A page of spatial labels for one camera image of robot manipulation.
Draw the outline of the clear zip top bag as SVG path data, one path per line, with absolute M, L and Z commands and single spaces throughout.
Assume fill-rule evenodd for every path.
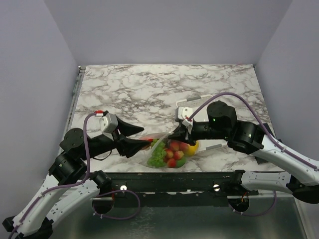
M 140 140 L 149 144 L 138 153 L 138 162 L 150 168 L 181 168 L 198 152 L 198 141 L 195 145 L 189 145 L 168 136 L 168 133 L 142 136 Z

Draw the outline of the green lime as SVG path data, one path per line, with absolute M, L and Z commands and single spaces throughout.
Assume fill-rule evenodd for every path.
M 186 158 L 183 157 L 180 160 L 176 160 L 175 162 L 176 162 L 176 168 L 180 168 L 186 163 Z

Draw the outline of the watermelon slice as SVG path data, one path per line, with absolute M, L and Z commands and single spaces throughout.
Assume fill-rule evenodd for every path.
M 152 141 L 154 139 L 160 139 L 163 135 L 165 135 L 165 133 L 152 133 L 152 134 L 147 134 L 140 137 L 139 140 L 144 140 L 149 142 L 149 144 L 145 146 L 144 148 L 142 148 L 142 150 L 149 150 L 149 148 L 151 147 Z

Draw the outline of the red strawberry pile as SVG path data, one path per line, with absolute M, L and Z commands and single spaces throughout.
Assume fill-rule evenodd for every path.
M 181 158 L 187 158 L 187 154 L 185 154 L 188 150 L 189 145 L 183 142 L 169 140 L 165 144 L 166 157 L 164 162 L 168 168 L 176 168 L 176 160 L 180 160 Z

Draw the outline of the green grape bunch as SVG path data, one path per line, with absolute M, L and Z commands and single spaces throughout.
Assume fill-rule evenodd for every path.
M 161 141 L 147 160 L 147 165 L 155 168 L 164 167 L 166 165 L 166 163 L 164 162 L 165 157 L 165 143 Z

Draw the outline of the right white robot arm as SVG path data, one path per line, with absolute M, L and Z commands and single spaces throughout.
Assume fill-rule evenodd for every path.
M 319 162 L 308 158 L 275 139 L 263 125 L 238 120 L 236 111 L 222 101 L 212 102 L 206 109 L 208 120 L 195 121 L 193 110 L 177 107 L 178 127 L 169 136 L 194 145 L 198 140 L 225 140 L 235 151 L 264 159 L 280 172 L 245 171 L 241 178 L 229 182 L 235 195 L 245 190 L 280 191 L 309 204 L 319 202 Z

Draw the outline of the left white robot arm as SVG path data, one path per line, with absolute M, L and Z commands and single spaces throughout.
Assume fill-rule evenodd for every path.
M 121 156 L 134 156 L 148 141 L 130 136 L 143 130 L 116 115 L 96 111 L 86 116 L 82 128 L 67 131 L 60 143 L 62 153 L 49 168 L 40 189 L 18 215 L 4 219 L 2 225 L 9 237 L 47 239 L 80 204 L 112 193 L 112 180 L 102 170 L 91 172 L 91 159 L 114 149 Z

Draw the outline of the yellow lemon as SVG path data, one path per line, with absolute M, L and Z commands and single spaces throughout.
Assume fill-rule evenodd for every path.
M 199 148 L 199 141 L 196 141 L 195 145 L 189 145 L 188 150 L 185 154 L 187 154 L 187 156 L 191 157 L 194 156 Z

